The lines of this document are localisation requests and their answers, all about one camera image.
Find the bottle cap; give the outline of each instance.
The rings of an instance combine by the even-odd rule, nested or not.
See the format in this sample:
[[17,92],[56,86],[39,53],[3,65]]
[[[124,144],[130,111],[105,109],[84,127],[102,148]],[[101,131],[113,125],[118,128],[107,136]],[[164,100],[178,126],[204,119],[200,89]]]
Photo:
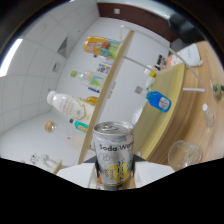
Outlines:
[[46,130],[47,132],[52,132],[52,130],[53,130],[53,126],[54,126],[54,122],[51,121],[51,120],[47,120],[47,121],[45,122],[44,128],[45,128],[45,130]]
[[51,91],[47,95],[47,103],[50,104],[51,106],[53,105],[53,97],[55,96],[57,92]]
[[207,111],[208,110],[208,105],[207,104],[203,104],[202,109],[203,109],[203,111]]

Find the drinking glass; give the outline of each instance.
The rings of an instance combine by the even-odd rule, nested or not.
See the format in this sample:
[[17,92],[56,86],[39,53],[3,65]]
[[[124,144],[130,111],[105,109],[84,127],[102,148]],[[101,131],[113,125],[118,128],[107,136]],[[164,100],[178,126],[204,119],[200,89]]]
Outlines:
[[181,170],[201,160],[202,151],[198,145],[179,140],[175,142],[168,153],[168,163],[175,170]]

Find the label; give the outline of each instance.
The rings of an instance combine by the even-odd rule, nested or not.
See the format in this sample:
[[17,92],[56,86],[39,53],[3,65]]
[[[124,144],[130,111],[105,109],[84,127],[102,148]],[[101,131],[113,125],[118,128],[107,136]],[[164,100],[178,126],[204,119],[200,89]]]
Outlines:
[[164,110],[167,110],[167,108],[169,107],[170,102],[169,100],[167,100],[165,97],[161,97],[160,101],[159,101],[159,107],[161,107]]
[[108,141],[102,137],[94,139],[101,178],[105,185],[120,185],[131,175],[134,139],[128,135],[123,140]]
[[86,52],[114,59],[121,42],[102,37],[90,37],[86,40],[84,49]]
[[101,73],[104,73],[104,74],[108,75],[108,73],[110,71],[110,66],[104,65],[104,64],[99,64],[99,67],[96,70],[98,72],[101,72]]
[[80,105],[75,99],[65,98],[61,101],[60,111],[68,117],[81,119],[85,116],[85,107]]

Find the soda can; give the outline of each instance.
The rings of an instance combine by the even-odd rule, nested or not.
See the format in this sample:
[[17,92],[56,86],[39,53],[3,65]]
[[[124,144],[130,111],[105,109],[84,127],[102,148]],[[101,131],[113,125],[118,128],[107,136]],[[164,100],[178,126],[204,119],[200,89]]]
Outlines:
[[133,125],[123,121],[97,124],[93,139],[103,188],[128,189],[133,163]]

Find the bottle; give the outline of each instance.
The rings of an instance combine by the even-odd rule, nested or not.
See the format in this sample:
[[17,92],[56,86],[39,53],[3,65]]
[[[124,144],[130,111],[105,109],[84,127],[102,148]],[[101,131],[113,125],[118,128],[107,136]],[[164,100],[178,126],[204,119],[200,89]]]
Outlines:
[[101,91],[106,80],[106,76],[91,71],[79,73],[78,78],[83,85],[95,89],[96,91]]
[[108,57],[100,56],[100,60],[108,65],[112,65],[114,63],[114,60]]
[[82,131],[82,132],[87,132],[87,130],[88,130],[88,125],[86,125],[86,124],[83,124],[82,122],[80,122],[80,121],[75,121],[74,122],[74,120],[73,119],[70,119],[70,121],[69,121],[70,123],[74,123],[74,125],[75,125],[75,127],[76,127],[76,129],[78,129],[78,130],[80,130],[80,131]]
[[149,91],[146,91],[140,86],[137,86],[135,92],[146,97],[151,106],[163,112],[167,112],[170,109],[171,100],[158,91],[151,92],[151,89],[149,89]]
[[[147,65],[149,68],[151,68],[152,70],[154,71],[157,71],[156,68],[152,67],[151,65]],[[151,70],[147,69],[147,68],[144,68],[144,73],[145,75],[149,75],[151,77],[156,77],[156,73],[152,72]]]
[[90,96],[86,99],[82,99],[80,97],[78,97],[79,100],[84,101],[86,103],[92,104],[92,105],[96,105],[98,98],[95,96]]
[[55,91],[51,91],[48,94],[47,102],[67,117],[73,118],[74,120],[78,120],[87,125],[90,123],[95,108],[89,103]]
[[51,120],[47,120],[44,124],[44,129],[51,133],[53,137],[66,145],[72,147],[74,143],[75,132],[64,128],[62,125],[56,124]]
[[84,44],[84,50],[88,53],[115,59],[122,43],[103,37],[88,37]]
[[145,86],[146,86],[146,90],[149,90],[152,88],[153,84],[155,82],[155,78],[154,77],[151,77],[149,76],[148,80],[146,81],[145,83]]
[[202,109],[204,111],[204,117],[208,127],[212,127],[215,123],[214,114],[207,104],[203,104]]

